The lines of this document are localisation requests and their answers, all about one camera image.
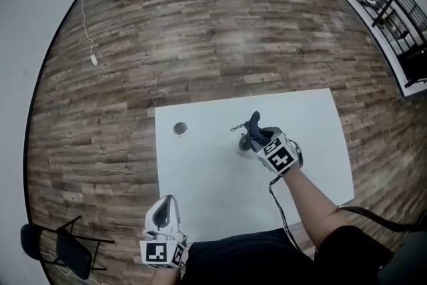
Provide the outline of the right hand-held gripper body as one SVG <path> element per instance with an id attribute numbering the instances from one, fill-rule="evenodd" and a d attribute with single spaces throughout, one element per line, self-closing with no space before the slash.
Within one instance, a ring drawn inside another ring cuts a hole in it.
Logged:
<path id="1" fill-rule="evenodd" d="M 251 139 L 252 149 L 261 163 L 277 175 L 284 175 L 297 165 L 303 166 L 303 154 L 300 146 L 278 127 L 260 129 L 262 139 Z"/>

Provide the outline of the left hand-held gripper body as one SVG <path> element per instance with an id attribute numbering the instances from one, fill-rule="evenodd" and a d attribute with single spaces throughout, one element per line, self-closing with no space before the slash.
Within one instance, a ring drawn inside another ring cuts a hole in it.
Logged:
<path id="1" fill-rule="evenodd" d="M 179 225 L 175 197 L 166 195 L 160 198 L 145 215 L 143 240 L 139 242 L 143 264 L 152 268 L 180 267 L 187 235 Z"/>

